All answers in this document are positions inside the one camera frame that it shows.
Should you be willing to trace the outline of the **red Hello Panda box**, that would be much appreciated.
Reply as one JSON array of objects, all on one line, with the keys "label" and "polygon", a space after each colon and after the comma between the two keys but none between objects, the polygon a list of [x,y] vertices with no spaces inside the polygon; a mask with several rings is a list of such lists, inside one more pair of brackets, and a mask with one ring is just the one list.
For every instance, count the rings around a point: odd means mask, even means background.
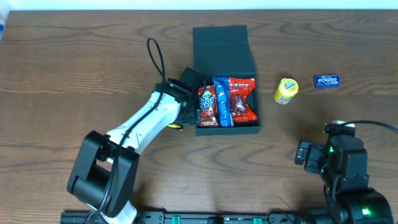
[{"label": "red Hello Panda box", "polygon": [[219,121],[217,118],[217,97],[215,86],[208,85],[206,88],[201,87],[198,91],[198,95],[200,97],[200,126],[205,128],[219,126]]}]

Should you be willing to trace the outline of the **yellow snack packet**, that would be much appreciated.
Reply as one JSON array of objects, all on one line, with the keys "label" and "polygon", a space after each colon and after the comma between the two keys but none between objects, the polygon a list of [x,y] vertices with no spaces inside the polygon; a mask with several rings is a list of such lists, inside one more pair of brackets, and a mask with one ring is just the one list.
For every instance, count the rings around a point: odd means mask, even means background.
[{"label": "yellow snack packet", "polygon": [[182,130],[182,129],[183,129],[183,126],[180,125],[180,124],[168,124],[167,126],[168,126],[169,128],[177,129],[177,130]]}]

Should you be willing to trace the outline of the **dark green box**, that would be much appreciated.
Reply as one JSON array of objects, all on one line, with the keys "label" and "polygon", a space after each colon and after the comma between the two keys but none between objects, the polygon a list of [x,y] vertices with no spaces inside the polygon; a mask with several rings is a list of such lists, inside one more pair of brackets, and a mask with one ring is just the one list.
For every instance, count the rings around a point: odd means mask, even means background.
[{"label": "dark green box", "polygon": [[[256,78],[256,66],[249,42],[247,26],[193,28],[193,68],[208,84],[213,77]],[[261,113],[257,90],[247,97],[257,120],[235,124],[231,128],[195,127],[197,136],[257,134],[261,130]]]}]

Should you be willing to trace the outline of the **blue Oreo cookie pack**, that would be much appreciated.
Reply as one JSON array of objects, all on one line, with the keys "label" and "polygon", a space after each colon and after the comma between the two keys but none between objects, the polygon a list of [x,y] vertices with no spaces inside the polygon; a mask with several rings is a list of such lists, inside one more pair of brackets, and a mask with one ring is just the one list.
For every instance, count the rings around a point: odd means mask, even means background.
[{"label": "blue Oreo cookie pack", "polygon": [[229,94],[229,78],[213,77],[213,83],[216,88],[218,117],[220,126],[223,128],[231,128],[234,126],[231,114],[231,102]]}]

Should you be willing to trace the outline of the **red candy bag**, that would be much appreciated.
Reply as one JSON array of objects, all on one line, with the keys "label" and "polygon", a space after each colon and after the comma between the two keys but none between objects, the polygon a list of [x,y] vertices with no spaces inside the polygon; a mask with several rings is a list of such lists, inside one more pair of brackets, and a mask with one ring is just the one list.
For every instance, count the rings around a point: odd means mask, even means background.
[{"label": "red candy bag", "polygon": [[257,120],[257,115],[247,103],[247,97],[255,86],[253,78],[229,78],[230,112],[235,123]]}]

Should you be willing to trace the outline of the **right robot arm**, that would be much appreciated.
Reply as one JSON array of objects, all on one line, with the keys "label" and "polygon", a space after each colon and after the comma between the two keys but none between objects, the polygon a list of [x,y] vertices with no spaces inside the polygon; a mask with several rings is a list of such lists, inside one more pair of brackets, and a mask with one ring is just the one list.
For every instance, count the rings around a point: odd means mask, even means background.
[{"label": "right robot arm", "polygon": [[368,153],[356,124],[327,123],[324,144],[300,141],[294,162],[320,175],[326,207],[303,212],[296,223],[393,223],[387,199],[369,186]]}]

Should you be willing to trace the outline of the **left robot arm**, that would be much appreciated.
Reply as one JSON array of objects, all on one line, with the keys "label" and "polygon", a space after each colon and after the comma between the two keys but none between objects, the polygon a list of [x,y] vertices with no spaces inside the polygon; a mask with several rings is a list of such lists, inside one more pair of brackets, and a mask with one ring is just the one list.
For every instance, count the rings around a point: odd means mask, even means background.
[{"label": "left robot arm", "polygon": [[123,124],[85,136],[67,183],[67,191],[92,208],[82,223],[134,222],[130,198],[140,155],[168,125],[196,123],[198,91],[205,83],[187,67],[178,80],[156,84],[147,103]]}]

